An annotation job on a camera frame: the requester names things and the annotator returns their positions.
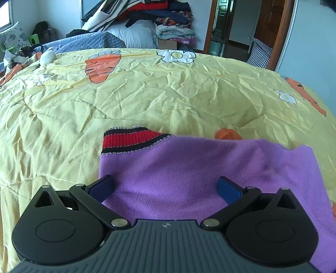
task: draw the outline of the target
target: purple sweater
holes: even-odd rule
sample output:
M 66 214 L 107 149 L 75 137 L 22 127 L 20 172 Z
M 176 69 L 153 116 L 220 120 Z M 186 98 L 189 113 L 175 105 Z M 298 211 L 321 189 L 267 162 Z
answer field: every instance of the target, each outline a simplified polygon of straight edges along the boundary
M 99 176 L 116 188 L 103 204 L 131 222 L 136 219 L 198 222 L 226 207 L 216 182 L 226 176 L 264 193 L 292 190 L 319 234 L 311 263 L 336 270 L 336 223 L 310 147 L 290 151 L 266 140 L 210 140 L 153 132 L 144 127 L 105 132 Z

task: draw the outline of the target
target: metal pin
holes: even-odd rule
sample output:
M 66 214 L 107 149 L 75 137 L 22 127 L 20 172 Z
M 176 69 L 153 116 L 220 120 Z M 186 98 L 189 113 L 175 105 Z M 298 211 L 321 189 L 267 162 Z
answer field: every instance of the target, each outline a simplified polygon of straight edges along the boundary
M 209 228 L 217 227 L 219 226 L 219 221 L 217 219 L 206 219 L 203 221 L 203 224 Z
M 121 227 L 127 226 L 127 224 L 128 224 L 127 220 L 122 219 L 122 218 L 114 219 L 111 222 L 111 225 L 116 227 L 116 228 L 121 228 Z

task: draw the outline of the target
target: white pillow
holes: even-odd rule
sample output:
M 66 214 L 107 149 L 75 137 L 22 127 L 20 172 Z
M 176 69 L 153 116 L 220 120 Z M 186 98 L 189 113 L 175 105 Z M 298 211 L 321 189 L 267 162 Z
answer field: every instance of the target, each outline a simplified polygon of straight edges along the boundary
M 7 49 L 15 46 L 16 50 L 21 49 L 24 46 L 30 46 L 30 42 L 27 39 L 26 34 L 23 32 L 20 27 L 19 22 L 17 22 L 14 26 L 6 29 L 5 31 L 0 33 L 0 40 L 3 42 Z
M 106 31 L 125 42 L 127 48 L 158 48 L 155 24 L 149 20 L 138 20 L 129 28 L 125 27 L 127 20 L 114 21 Z

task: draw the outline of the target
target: houndstooth fabric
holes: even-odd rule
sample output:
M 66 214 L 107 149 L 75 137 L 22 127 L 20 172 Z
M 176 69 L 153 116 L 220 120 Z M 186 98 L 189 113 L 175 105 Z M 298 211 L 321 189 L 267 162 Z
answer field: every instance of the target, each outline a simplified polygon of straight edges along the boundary
M 262 41 L 257 38 L 252 39 L 252 48 L 251 54 L 247 61 L 249 65 L 253 65 L 255 67 L 266 68 L 272 54 L 272 48 L 265 45 Z

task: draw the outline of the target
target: window frame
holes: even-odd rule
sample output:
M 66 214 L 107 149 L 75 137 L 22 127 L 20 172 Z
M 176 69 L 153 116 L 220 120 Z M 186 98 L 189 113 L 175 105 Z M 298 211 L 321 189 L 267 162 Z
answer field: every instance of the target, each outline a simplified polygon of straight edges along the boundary
M 8 14 L 9 14 L 9 23 L 0 27 L 0 32 L 5 31 L 6 29 L 9 29 L 10 27 L 14 26 L 13 23 L 13 9 L 12 9 L 12 0 L 8 0 Z

